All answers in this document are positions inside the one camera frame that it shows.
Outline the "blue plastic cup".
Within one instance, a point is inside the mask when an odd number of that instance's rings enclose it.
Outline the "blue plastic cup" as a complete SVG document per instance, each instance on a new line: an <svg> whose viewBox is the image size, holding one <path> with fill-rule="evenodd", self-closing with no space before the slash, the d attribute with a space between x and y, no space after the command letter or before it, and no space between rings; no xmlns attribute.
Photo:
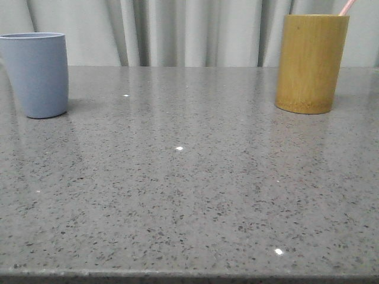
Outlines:
<svg viewBox="0 0 379 284"><path fill-rule="evenodd" d="M1 35L1 56L27 117L51 118L68 110L68 59L63 33Z"/></svg>

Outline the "grey pleated curtain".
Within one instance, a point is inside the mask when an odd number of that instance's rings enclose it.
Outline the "grey pleated curtain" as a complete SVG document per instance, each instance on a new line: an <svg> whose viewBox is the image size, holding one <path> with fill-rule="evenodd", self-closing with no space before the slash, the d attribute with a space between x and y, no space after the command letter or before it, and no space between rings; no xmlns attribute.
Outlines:
<svg viewBox="0 0 379 284"><path fill-rule="evenodd" d="M2 1L1 33L66 36L72 66L276 67L284 17L344 1Z"/></svg>

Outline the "bamboo wooden cylinder holder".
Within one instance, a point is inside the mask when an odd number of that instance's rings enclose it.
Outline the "bamboo wooden cylinder holder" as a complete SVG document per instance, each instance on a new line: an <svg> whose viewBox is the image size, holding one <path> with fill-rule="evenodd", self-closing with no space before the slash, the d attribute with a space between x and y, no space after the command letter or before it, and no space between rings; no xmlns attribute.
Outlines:
<svg viewBox="0 0 379 284"><path fill-rule="evenodd" d="M285 16L276 107L298 114L330 112L348 24L348 16Z"/></svg>

